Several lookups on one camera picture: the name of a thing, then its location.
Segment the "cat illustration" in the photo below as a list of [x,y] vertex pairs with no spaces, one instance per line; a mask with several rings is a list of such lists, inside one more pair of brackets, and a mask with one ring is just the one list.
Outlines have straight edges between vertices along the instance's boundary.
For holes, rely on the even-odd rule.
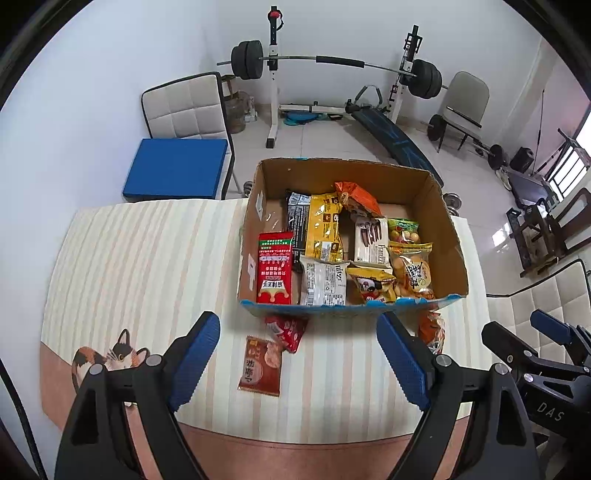
[[80,347],[76,351],[72,362],[74,390],[78,392],[82,380],[84,380],[86,373],[94,364],[104,365],[107,370],[121,370],[122,368],[137,367],[149,355],[150,351],[147,348],[141,348],[136,352],[129,345],[129,331],[127,328],[123,329],[117,343],[107,351],[105,356],[88,346]]

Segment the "red snack bag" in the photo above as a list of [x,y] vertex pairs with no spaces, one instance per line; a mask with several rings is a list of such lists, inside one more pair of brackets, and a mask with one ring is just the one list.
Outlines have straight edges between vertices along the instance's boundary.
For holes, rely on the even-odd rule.
[[256,274],[257,303],[291,303],[291,242],[293,232],[259,235]]
[[335,188],[339,201],[350,213],[364,217],[384,217],[375,197],[356,183],[336,181]]
[[301,336],[306,331],[308,319],[299,319],[284,315],[269,315],[265,317],[265,323],[283,344],[289,353],[295,353],[300,344]]
[[238,390],[279,396],[281,380],[281,351],[279,343],[246,337],[244,366]]

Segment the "black handle grip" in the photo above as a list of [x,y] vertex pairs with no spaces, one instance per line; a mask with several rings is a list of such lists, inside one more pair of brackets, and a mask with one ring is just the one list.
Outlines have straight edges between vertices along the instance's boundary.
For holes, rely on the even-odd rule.
[[347,65],[349,67],[365,68],[365,62],[354,59],[344,59],[342,57],[325,57],[323,55],[316,56],[316,63],[334,63],[336,65]]

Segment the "orange snack package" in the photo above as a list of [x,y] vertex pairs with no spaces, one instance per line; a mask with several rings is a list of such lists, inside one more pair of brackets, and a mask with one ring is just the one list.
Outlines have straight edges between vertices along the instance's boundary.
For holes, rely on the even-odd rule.
[[336,181],[339,201],[350,213],[359,216],[383,218],[378,201],[367,190],[352,181]]
[[443,351],[445,330],[443,318],[436,312],[421,312],[418,320],[418,337],[429,347],[433,355]]
[[279,396],[283,347],[272,340],[246,337],[244,366],[238,390]]

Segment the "blue cushion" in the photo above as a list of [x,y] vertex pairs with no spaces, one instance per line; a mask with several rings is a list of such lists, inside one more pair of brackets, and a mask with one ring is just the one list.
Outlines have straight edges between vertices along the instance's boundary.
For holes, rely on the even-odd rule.
[[214,199],[228,141],[144,138],[123,196],[134,200]]

